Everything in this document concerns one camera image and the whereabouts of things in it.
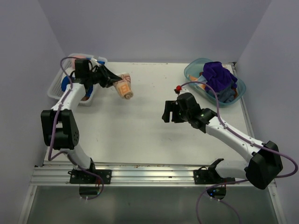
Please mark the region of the orange blue printed towel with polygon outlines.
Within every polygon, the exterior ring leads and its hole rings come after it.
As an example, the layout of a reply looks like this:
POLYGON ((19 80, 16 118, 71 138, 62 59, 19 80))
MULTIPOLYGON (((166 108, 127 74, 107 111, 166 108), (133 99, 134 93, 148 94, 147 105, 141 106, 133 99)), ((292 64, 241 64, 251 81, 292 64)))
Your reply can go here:
POLYGON ((131 77, 128 73, 118 74, 120 81, 113 83, 114 88, 122 99, 131 99, 133 91, 131 89, 131 77))

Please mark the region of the royal blue towel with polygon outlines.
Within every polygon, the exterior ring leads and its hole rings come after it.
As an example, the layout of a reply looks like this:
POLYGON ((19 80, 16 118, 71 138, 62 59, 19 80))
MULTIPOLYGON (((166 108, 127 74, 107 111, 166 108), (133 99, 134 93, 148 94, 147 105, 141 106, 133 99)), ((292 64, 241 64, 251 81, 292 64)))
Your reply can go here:
MULTIPOLYGON (((64 77, 61 81, 61 91, 65 92, 67 85, 70 84, 70 81, 67 77, 64 77)), ((90 97, 93 91, 93 86, 91 86, 88 91, 86 92, 85 96, 90 97)))

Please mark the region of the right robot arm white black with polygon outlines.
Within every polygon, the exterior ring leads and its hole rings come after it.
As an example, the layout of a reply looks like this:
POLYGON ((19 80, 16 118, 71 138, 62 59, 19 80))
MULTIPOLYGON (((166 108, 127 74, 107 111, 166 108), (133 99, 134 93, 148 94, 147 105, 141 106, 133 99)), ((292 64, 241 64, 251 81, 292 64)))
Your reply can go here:
POLYGON ((188 122, 235 150, 245 160, 244 170, 236 177, 246 178, 258 189, 265 189, 283 169, 277 144, 272 141, 262 143, 228 123, 220 122, 216 112, 201 108, 189 92, 165 102, 162 120, 165 123, 188 122))

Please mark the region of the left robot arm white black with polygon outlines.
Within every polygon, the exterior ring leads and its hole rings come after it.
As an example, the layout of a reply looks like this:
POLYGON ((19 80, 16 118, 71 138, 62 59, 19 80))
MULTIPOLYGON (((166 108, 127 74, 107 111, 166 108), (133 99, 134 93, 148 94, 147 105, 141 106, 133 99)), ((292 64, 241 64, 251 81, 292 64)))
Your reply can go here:
POLYGON ((86 183, 92 183, 97 178, 97 171, 93 160, 79 144, 79 129, 73 110, 95 84, 109 88, 122 78, 92 59, 74 56, 72 59, 74 71, 67 73, 65 68, 61 69, 69 81, 62 97, 51 109, 41 112, 43 138, 49 147, 49 161, 61 154, 66 155, 74 169, 81 171, 80 177, 86 183))

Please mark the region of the pink rolled towel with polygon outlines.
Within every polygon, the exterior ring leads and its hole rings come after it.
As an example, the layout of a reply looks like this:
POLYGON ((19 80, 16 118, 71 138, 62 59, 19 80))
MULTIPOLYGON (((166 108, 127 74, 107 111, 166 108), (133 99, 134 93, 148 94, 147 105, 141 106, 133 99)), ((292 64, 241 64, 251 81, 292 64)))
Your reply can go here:
POLYGON ((71 58, 71 67, 73 69, 75 69, 75 60, 76 59, 85 59, 86 57, 82 54, 77 54, 77 55, 72 55, 72 58, 71 58))

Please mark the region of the white rolled towel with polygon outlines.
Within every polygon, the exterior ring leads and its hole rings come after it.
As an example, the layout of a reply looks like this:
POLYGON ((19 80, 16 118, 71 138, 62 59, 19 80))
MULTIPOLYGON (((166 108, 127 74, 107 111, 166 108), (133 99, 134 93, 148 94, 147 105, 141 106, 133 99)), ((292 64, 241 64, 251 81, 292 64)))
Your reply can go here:
POLYGON ((65 69, 65 72, 63 72, 63 77, 70 76, 73 71, 74 69, 72 67, 65 69))

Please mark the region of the purple towel in tub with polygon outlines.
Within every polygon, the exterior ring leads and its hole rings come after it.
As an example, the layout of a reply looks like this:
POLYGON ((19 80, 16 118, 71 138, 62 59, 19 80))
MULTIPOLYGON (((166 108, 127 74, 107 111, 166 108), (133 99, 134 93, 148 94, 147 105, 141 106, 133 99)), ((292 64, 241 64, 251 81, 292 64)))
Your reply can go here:
POLYGON ((237 88, 237 78, 221 62, 207 62, 204 64, 202 76, 215 92, 220 92, 229 86, 237 88))

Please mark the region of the grey-blue towel in tub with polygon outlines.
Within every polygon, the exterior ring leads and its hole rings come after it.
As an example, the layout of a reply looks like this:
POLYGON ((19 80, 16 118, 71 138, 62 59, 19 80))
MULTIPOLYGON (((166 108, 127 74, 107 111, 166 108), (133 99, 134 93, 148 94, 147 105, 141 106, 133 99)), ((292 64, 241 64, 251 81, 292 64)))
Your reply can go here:
POLYGON ((217 92, 217 99, 223 103, 230 103, 235 99, 235 91, 232 89, 217 92))

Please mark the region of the aluminium mounting rail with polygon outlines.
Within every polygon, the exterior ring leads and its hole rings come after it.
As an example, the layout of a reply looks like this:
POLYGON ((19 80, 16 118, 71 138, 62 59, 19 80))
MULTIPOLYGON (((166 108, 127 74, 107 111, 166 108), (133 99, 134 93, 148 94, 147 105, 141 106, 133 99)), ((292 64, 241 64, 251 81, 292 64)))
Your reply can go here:
MULTIPOLYGON (((118 164, 96 163, 97 170, 104 171, 102 179, 108 186, 128 187, 190 187, 199 186, 198 170, 207 166, 161 165, 161 164, 118 164)), ((67 161, 45 161, 35 167, 31 176, 32 186, 64 186, 71 184, 73 165, 67 161)))

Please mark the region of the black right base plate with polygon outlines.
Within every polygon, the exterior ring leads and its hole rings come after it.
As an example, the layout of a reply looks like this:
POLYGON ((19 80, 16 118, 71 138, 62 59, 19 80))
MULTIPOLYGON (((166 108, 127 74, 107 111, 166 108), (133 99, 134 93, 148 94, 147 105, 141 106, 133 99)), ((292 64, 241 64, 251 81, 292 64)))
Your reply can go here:
POLYGON ((208 169, 206 167, 200 167, 193 170, 193 178, 195 184, 220 184, 227 182, 234 182, 235 178, 221 177, 215 169, 208 169))

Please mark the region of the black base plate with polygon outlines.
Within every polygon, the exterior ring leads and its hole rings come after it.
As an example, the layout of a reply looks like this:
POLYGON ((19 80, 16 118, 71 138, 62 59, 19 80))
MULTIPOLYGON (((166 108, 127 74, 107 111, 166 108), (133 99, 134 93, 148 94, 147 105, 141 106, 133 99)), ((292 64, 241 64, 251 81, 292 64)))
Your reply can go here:
POLYGON ((110 184, 112 178, 112 170, 110 169, 96 169, 93 175, 88 174, 82 170, 68 171, 70 175, 71 184, 110 184))
POLYGON ((193 178, 195 184, 220 184, 227 182, 234 182, 235 178, 221 177, 215 169, 208 169, 206 167, 200 167, 193 170, 193 178))

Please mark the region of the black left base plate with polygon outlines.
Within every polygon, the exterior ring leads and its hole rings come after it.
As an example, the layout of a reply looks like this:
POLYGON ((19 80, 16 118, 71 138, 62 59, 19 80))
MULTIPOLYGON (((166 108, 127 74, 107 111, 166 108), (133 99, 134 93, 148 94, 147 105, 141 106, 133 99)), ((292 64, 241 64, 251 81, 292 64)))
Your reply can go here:
POLYGON ((110 184, 112 178, 112 170, 110 169, 96 169, 93 175, 88 174, 82 170, 68 171, 70 175, 71 184, 110 184))

